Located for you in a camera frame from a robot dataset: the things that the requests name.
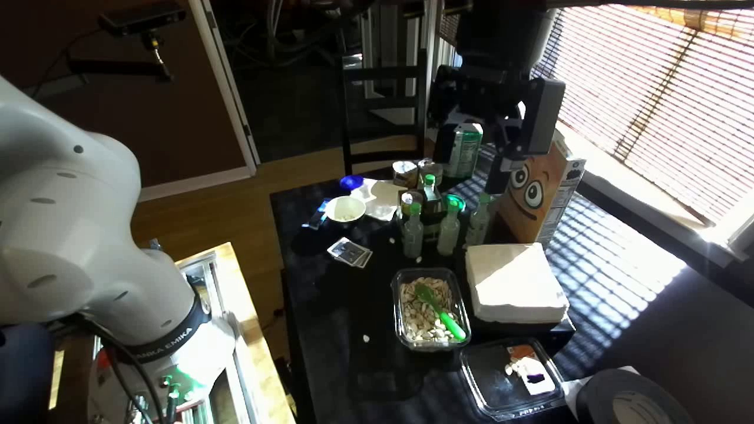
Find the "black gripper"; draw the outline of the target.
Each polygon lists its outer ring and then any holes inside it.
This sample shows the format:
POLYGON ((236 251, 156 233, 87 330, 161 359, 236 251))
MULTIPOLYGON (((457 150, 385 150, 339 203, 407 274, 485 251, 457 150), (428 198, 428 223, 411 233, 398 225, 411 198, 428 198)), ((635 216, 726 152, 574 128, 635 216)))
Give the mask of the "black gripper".
POLYGON ((557 128, 566 85, 536 78, 557 8, 545 0, 472 0, 459 13, 459 66, 441 66, 428 92, 428 119, 438 126, 437 159, 448 159, 452 128, 479 121, 493 152, 481 157, 485 191, 501 192, 513 166, 545 155, 557 128))

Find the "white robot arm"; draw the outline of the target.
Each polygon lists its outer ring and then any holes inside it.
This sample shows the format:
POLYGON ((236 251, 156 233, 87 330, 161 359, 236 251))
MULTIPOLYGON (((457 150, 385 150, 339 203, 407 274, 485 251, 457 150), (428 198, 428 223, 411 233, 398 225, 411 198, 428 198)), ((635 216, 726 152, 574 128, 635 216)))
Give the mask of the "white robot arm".
POLYGON ((175 260, 131 237, 136 155, 0 85, 0 323, 81 314, 143 363, 225 358, 233 324, 202 312, 175 260))

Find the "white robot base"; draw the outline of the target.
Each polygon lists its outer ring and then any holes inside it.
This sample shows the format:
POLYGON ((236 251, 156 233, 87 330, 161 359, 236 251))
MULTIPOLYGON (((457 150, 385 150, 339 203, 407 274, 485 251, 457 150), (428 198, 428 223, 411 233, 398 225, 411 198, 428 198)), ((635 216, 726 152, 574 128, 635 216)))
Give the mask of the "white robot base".
POLYGON ((199 299, 186 340, 159 353, 103 340, 91 356, 87 424, 260 424, 243 320, 243 272, 220 254, 179 264, 199 299))

